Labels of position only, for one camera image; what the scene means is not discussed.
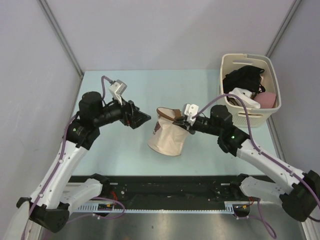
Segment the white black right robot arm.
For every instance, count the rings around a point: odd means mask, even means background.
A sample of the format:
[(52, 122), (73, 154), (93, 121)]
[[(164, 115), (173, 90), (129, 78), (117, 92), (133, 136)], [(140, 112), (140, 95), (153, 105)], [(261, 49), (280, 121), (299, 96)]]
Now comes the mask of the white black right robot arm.
[(304, 172), (279, 158), (269, 155), (253, 137), (233, 124), (232, 115), (224, 105), (214, 105), (210, 117), (196, 116), (197, 106), (187, 104), (183, 116), (174, 120), (190, 134), (201, 132), (217, 136), (217, 144), (225, 153), (238, 157), (263, 172), (270, 182), (246, 174), (237, 176), (230, 188), (231, 196), (259, 198), (283, 208), (294, 220), (304, 222), (320, 205), (320, 176), (315, 171)]

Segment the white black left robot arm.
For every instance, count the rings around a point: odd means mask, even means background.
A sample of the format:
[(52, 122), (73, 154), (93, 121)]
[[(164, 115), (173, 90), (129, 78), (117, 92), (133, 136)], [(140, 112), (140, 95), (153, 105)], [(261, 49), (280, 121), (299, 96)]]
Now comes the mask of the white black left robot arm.
[(66, 127), (60, 150), (39, 187), (30, 197), (21, 197), (22, 203), (30, 204), (29, 220), (52, 233), (59, 232), (70, 215), (87, 201), (110, 196), (110, 180), (100, 174), (91, 175), (76, 190), (63, 195), (75, 168), (100, 135), (100, 128), (116, 121), (136, 129), (151, 120), (151, 116), (140, 111), (132, 100), (113, 99), (104, 104), (99, 92), (90, 91), (82, 95), (79, 110)]

